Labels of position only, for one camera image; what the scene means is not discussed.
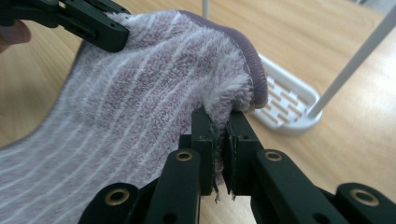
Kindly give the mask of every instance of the clip jaw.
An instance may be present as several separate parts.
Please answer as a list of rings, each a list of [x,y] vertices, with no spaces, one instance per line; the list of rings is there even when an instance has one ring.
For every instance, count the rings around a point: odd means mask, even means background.
[[[0,0],[0,25],[15,20],[38,22],[49,28],[62,25],[67,31],[95,46],[117,52],[125,47],[129,31],[104,12],[129,13],[111,0]]]

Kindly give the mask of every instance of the metal grommet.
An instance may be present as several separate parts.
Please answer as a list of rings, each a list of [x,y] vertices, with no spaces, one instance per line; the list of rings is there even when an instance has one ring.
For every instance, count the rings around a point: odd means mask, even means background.
[[[374,196],[374,194],[364,189],[352,189],[350,191],[350,195],[360,203],[369,206],[379,206],[379,200]]]
[[[108,205],[119,205],[125,203],[129,198],[128,189],[113,189],[105,197],[105,202]]]
[[[189,161],[192,159],[192,154],[188,151],[181,151],[176,154],[178,161]]]
[[[270,161],[281,161],[282,160],[282,156],[279,153],[273,152],[273,151],[265,152],[265,157]]]

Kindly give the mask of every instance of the drying rack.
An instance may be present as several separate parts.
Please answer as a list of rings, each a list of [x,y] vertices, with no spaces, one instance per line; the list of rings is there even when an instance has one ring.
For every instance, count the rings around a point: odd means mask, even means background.
[[[202,1],[202,8],[203,17],[209,19],[209,0]],[[301,79],[259,54],[267,75],[268,104],[256,109],[254,117],[280,133],[299,134],[313,127],[320,120],[325,105],[393,29],[395,18],[396,6],[378,24],[321,97]]]

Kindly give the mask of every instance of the terry cloth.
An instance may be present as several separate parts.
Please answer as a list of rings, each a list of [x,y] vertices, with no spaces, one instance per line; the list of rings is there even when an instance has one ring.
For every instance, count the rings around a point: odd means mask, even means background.
[[[239,32],[185,11],[108,16],[130,30],[126,47],[82,43],[46,119],[0,149],[0,223],[78,223],[100,189],[159,177],[195,108],[222,129],[232,109],[265,106],[260,59]]]

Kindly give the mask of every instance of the finger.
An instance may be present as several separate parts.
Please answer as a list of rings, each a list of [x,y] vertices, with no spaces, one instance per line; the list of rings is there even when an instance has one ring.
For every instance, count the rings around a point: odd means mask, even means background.
[[[0,26],[0,46],[26,43],[31,39],[29,28],[22,21],[12,26]]]

